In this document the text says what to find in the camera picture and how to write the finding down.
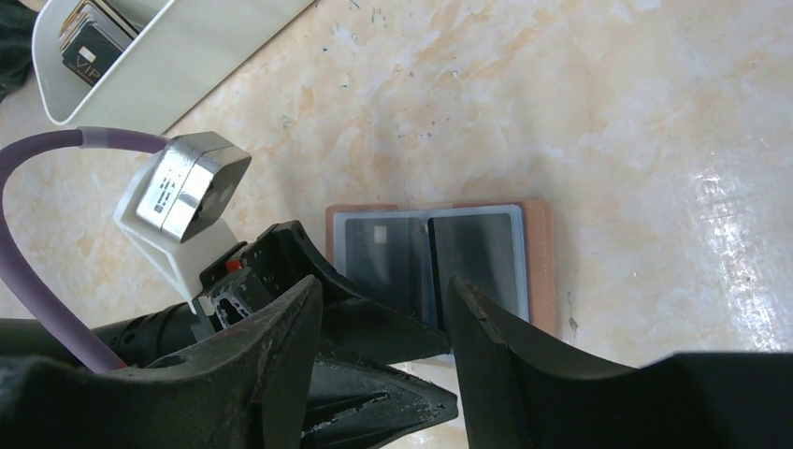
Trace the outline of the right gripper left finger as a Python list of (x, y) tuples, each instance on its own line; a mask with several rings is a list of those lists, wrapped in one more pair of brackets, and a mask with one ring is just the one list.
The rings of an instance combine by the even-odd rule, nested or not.
[(94, 374), (1, 361), (5, 448), (297, 448), (322, 321), (306, 277), (268, 306), (147, 368)]

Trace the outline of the dark card sleeve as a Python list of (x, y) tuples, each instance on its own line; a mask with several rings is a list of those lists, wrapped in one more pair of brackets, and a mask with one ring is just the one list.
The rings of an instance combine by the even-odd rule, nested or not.
[(450, 328), (449, 285), (459, 276), (502, 309), (529, 319), (526, 254), (520, 220), (505, 210), (459, 210), (428, 220), (439, 326)]

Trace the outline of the grey card left sleeve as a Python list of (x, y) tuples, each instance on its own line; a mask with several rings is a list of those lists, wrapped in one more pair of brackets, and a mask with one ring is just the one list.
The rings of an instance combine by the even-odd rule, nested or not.
[(344, 275), (368, 297), (424, 319), (425, 231), (419, 218), (353, 218), (345, 222)]

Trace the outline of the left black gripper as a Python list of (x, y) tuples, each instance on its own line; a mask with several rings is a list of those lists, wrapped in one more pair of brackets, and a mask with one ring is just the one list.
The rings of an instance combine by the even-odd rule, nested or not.
[[(370, 298), (347, 282), (298, 220), (274, 224), (235, 244), (204, 268), (187, 303), (98, 327), (94, 334), (129, 366), (148, 366), (253, 315), (307, 276), (321, 282), (321, 336), (333, 348), (383, 365), (451, 352), (446, 334)], [(454, 420), (457, 396), (391, 367), (318, 359), (313, 366), (300, 446), (382, 448)]]

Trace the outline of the brown leather card holder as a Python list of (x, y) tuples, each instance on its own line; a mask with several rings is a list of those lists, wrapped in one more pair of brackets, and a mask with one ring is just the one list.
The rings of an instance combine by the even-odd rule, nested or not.
[(341, 238), (332, 235), (332, 220), (340, 212), (369, 210), (429, 210), (480, 206), (514, 205), (522, 210), (527, 260), (529, 322), (557, 338), (560, 336), (555, 294), (555, 260), (553, 214), (550, 205), (541, 199), (502, 199), (445, 201), (424, 203), (336, 204), (325, 209), (325, 254), (340, 267), (340, 258), (331, 252), (340, 245)]

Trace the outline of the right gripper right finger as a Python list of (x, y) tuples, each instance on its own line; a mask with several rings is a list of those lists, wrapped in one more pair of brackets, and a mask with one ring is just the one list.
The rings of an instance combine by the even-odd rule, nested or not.
[(566, 344), (460, 277), (449, 329), (472, 448), (788, 448), (789, 353), (677, 353), (632, 368)]

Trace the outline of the white oblong plastic bin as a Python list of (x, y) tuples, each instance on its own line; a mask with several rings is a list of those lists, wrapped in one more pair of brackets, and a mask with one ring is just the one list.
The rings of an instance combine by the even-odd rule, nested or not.
[(77, 5), (49, 1), (34, 26), (32, 59), (49, 119), (160, 134), (309, 2), (118, 1), (143, 27), (94, 86), (64, 65), (60, 51), (60, 28)]

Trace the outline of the stack of cards in bin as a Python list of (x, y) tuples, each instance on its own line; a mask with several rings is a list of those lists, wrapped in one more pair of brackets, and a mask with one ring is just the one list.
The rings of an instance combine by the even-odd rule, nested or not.
[(62, 63), (83, 82), (95, 86), (140, 30), (114, 1), (78, 1), (59, 33)]

